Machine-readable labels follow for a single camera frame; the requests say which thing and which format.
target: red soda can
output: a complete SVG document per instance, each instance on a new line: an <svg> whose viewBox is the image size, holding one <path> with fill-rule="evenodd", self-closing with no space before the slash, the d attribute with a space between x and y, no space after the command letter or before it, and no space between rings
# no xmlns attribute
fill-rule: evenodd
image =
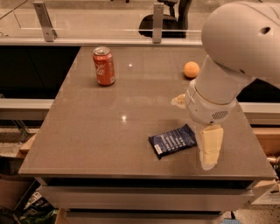
<svg viewBox="0 0 280 224"><path fill-rule="evenodd" d="M96 47L93 58L98 83L102 86L112 85L115 82L115 69L110 49L105 46Z"/></svg>

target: glass railing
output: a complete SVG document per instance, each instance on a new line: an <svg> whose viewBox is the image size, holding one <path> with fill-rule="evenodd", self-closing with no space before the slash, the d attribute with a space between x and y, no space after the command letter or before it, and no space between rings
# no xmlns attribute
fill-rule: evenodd
<svg viewBox="0 0 280 224"><path fill-rule="evenodd" d="M31 0L0 0L0 43L4 39L42 39L43 32ZM151 43L154 0L45 0L54 41L119 41ZM163 41L200 43L208 15L224 0L181 0L164 3Z"/></svg>

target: blue packet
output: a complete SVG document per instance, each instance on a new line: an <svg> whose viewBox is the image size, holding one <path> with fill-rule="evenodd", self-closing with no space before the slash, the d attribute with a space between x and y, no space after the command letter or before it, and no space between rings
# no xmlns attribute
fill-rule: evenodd
<svg viewBox="0 0 280 224"><path fill-rule="evenodd" d="M149 141L159 158L197 145L195 134L187 124L179 129L149 136Z"/></svg>

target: gray table surface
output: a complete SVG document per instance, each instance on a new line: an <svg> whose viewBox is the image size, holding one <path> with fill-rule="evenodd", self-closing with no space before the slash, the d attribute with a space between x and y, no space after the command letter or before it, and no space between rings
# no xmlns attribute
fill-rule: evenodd
<svg viewBox="0 0 280 224"><path fill-rule="evenodd" d="M25 159L20 173L36 177L145 179L272 179L273 170L237 106L221 125L218 164L205 171L198 147L158 159L148 137L188 124L171 105L189 80L190 60L201 66L202 48L111 48L115 84L97 84L90 47L82 47Z"/></svg>

